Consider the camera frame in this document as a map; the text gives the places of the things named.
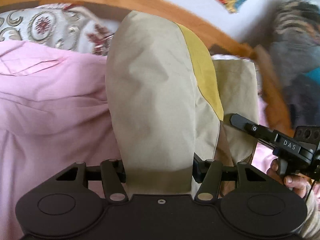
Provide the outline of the person's right hand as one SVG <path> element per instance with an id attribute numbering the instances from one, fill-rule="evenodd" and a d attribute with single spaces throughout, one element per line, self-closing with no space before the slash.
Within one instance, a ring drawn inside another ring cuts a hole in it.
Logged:
<path id="1" fill-rule="evenodd" d="M 277 174 L 278 168 L 278 159 L 274 159 L 272 160 L 270 168 L 267 170 L 266 174 L 278 183 L 292 189 L 292 191 L 299 195 L 300 198 L 304 198 L 307 194 L 308 181 L 299 175 L 290 175 L 281 178 L 280 175 Z"/>

